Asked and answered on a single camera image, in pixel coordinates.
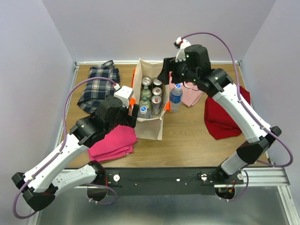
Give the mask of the blue cap bottle from bag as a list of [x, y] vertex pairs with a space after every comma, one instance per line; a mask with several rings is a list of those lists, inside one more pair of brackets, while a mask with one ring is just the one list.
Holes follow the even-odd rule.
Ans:
[[149, 119], [150, 118], [150, 111], [145, 106], [141, 106], [138, 112], [138, 118], [141, 119]]

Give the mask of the green cap glass bottle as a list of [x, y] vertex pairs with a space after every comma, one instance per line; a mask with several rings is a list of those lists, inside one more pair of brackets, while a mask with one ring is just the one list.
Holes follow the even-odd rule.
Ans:
[[143, 96], [141, 101], [139, 102], [139, 106], [145, 106], [147, 108], [148, 111], [151, 110], [151, 102], [147, 99], [146, 96]]
[[147, 100], [150, 100], [152, 98], [152, 92], [148, 86], [144, 86], [141, 90], [140, 99], [142, 100], [143, 97], [146, 97]]

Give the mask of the beige canvas bag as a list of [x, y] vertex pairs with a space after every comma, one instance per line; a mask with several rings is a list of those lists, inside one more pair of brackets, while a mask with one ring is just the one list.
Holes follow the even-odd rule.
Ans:
[[[140, 59], [135, 68], [132, 77], [132, 89], [134, 91], [130, 104], [138, 104], [140, 102], [142, 79], [145, 77], [157, 78], [162, 71], [163, 63], [151, 63]], [[138, 118], [135, 127], [135, 134], [140, 139], [162, 140], [163, 134], [163, 119], [164, 114], [170, 110], [169, 104], [170, 87], [163, 85], [162, 89], [162, 104], [159, 115], [151, 116], [149, 119]]]

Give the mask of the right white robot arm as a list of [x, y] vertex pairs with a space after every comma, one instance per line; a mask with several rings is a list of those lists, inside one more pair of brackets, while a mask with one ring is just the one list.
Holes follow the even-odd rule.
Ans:
[[240, 95], [233, 79], [220, 68], [212, 68], [207, 49], [202, 45], [180, 48], [178, 56], [165, 58], [158, 79], [169, 83], [191, 82], [217, 102], [238, 125], [246, 141], [216, 169], [216, 180], [222, 184], [246, 165], [253, 164], [274, 143], [282, 131], [271, 127]]

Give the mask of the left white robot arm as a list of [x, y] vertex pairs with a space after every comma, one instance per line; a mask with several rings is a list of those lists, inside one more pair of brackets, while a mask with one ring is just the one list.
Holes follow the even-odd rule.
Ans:
[[130, 110], [120, 97], [106, 97], [95, 112], [76, 122], [64, 141], [42, 162], [25, 173], [13, 175], [12, 181], [19, 189], [18, 193], [34, 211], [41, 211], [63, 191], [83, 184], [105, 184], [105, 169], [96, 160], [66, 175], [61, 175], [61, 171], [118, 125], [134, 128], [138, 111], [138, 104]]

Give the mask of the silver can far right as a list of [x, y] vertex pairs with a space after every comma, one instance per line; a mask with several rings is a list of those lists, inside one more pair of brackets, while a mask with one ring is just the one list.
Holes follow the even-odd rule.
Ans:
[[154, 78], [152, 80], [152, 88], [153, 89], [154, 88], [160, 88], [160, 89], [162, 89], [163, 88], [163, 83], [160, 80], [158, 80], [158, 78], [156, 77], [156, 78]]

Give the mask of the red top can middle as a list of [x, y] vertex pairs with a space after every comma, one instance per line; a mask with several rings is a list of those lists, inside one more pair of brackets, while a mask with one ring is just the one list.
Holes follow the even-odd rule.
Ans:
[[152, 95], [162, 97], [162, 89], [160, 87], [154, 87], [152, 89]]

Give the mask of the red can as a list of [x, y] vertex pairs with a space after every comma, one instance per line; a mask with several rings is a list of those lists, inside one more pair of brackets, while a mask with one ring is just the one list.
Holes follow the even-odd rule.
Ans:
[[159, 115], [161, 110], [161, 97], [160, 96], [153, 96], [151, 98], [151, 104], [152, 104], [152, 114], [153, 115]]
[[162, 97], [162, 89], [160, 87], [154, 87], [152, 89], [152, 95]]

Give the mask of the red top can near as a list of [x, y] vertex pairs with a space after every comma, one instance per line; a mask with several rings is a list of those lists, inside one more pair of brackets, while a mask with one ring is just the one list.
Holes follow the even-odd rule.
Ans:
[[159, 115], [161, 110], [161, 97], [160, 96], [153, 96], [151, 98], [151, 104], [152, 104], [152, 114], [153, 115]]

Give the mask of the blue cap bottle on table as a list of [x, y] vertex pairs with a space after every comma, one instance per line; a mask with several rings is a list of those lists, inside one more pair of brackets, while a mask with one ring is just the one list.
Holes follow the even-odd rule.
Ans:
[[182, 99], [183, 91], [181, 84], [176, 84], [170, 92], [170, 109], [171, 112], [177, 112], [180, 107], [180, 102]]

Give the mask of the pink printed t-shirt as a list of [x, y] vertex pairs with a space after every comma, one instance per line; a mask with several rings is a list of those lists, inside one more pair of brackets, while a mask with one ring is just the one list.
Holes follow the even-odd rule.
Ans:
[[[174, 86], [174, 83], [170, 83], [170, 91]], [[181, 83], [181, 88], [183, 95], [180, 103], [187, 107], [194, 106], [203, 94], [203, 92], [198, 90], [197, 86], [193, 85], [191, 82]]]

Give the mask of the magenta folded cloth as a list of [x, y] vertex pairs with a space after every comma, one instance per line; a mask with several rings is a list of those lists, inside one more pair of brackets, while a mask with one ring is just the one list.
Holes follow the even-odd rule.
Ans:
[[88, 149], [90, 160], [98, 162], [124, 157], [134, 151], [137, 142], [135, 131], [131, 127], [118, 125], [105, 138]]

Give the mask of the plaid navy shirt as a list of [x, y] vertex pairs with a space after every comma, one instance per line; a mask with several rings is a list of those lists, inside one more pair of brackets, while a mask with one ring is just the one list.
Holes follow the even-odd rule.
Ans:
[[[120, 83], [119, 69], [115, 67], [112, 60], [97, 66], [91, 66], [88, 78], [93, 77], [104, 77], [113, 80], [115, 83]], [[110, 81], [99, 79], [88, 81], [77, 105], [86, 113], [91, 114], [97, 110], [102, 100], [109, 95], [113, 95], [114, 92], [113, 83]]]

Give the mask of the red cloth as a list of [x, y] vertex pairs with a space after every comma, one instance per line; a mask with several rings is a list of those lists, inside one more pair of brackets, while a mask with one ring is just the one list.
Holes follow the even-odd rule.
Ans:
[[216, 140], [239, 136], [242, 131], [230, 115], [211, 97], [204, 107], [204, 123], [209, 134]]

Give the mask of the aluminium frame rail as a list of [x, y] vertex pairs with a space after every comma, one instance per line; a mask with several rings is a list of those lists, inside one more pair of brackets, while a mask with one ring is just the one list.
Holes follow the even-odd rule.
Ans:
[[246, 186], [246, 173], [248, 173], [249, 179], [248, 187], [277, 187], [290, 185], [284, 168], [248, 167], [240, 171], [239, 173], [243, 175], [244, 179], [241, 184], [238, 184], [238, 182], [236, 182], [236, 188]]

